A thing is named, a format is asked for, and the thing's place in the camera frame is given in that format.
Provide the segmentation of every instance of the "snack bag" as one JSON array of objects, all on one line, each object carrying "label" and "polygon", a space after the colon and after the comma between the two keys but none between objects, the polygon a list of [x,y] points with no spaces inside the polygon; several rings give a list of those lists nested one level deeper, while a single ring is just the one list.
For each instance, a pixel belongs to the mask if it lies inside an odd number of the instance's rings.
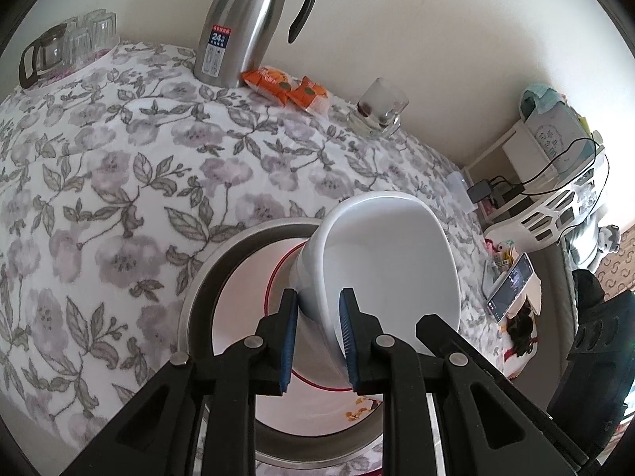
[{"label": "snack bag", "polygon": [[289,98],[303,111],[313,116],[328,118],[328,110],[331,108],[331,93],[309,77],[302,79],[300,87],[291,91]]},{"label": "snack bag", "polygon": [[242,79],[256,93],[282,105],[287,105],[291,89],[297,87],[290,75],[271,66],[246,71]]}]

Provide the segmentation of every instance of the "power adapter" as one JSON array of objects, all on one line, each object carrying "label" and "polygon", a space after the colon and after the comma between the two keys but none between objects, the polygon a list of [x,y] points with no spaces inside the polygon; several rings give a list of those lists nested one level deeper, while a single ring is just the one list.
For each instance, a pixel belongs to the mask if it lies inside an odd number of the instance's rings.
[{"label": "power adapter", "polygon": [[518,195],[520,195],[524,191],[525,191],[525,187],[522,184],[515,184],[512,186],[510,190],[506,191],[503,194],[503,200],[505,202],[510,202],[511,200],[514,200]]},{"label": "power adapter", "polygon": [[491,195],[491,184],[487,179],[477,182],[468,188],[468,196],[472,203],[478,203]]}]

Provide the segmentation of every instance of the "glass mug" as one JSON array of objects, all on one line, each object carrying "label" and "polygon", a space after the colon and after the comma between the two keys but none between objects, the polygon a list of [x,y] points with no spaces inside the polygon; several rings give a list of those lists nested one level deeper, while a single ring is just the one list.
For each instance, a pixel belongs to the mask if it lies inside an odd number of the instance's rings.
[{"label": "glass mug", "polygon": [[79,18],[74,15],[73,17],[69,17],[69,19],[65,19],[62,24],[66,23],[66,32],[70,32],[72,30],[77,30],[79,28]]},{"label": "glass mug", "polygon": [[[55,25],[24,49],[20,59],[20,66],[18,66],[18,76],[22,88],[30,88],[36,84],[42,76],[49,75],[54,68],[58,67],[62,61],[62,42],[66,27],[66,23]],[[24,57],[31,48],[33,48],[33,56],[31,57],[32,72],[27,77]]]},{"label": "glass mug", "polygon": [[63,67],[65,71],[77,71],[93,61],[93,43],[88,28],[72,30],[64,36]]},{"label": "glass mug", "polygon": [[401,126],[401,112],[409,103],[399,87],[379,78],[348,114],[348,125],[360,136],[386,138]]},{"label": "glass mug", "polygon": [[81,26],[82,27],[87,27],[90,29],[90,23],[92,21],[92,19],[94,17],[98,17],[100,15],[104,15],[106,13],[106,9],[95,9],[95,10],[91,10],[90,12],[86,13],[84,15],[84,18],[82,19],[81,22]]},{"label": "glass mug", "polygon": [[106,12],[94,16],[88,25],[93,50],[98,54],[101,50],[109,50],[115,37],[117,17],[114,12]]}]

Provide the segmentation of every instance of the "floral tablecloth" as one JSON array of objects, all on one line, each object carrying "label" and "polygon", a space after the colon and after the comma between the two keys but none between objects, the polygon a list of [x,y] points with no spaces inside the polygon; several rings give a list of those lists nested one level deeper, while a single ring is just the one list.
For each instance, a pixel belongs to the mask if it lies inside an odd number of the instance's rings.
[{"label": "floral tablecloth", "polygon": [[[359,192],[417,195],[443,224],[460,333],[502,368],[483,308],[480,227],[455,166],[404,132],[367,142],[246,88],[201,84],[189,49],[122,44],[82,78],[0,105],[0,388],[82,448],[175,349],[184,292],[223,241],[265,220],[323,217]],[[380,449],[325,474],[359,474]],[[259,474],[280,474],[259,466]]]}]

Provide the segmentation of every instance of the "phone screen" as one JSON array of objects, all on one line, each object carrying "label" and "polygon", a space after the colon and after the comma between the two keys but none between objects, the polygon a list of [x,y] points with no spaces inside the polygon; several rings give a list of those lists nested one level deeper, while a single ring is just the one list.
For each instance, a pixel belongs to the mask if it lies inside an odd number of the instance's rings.
[{"label": "phone screen", "polygon": [[517,263],[507,273],[503,284],[498,287],[487,303],[491,314],[500,322],[516,298],[525,289],[533,274],[533,267],[527,254],[521,255]]}]

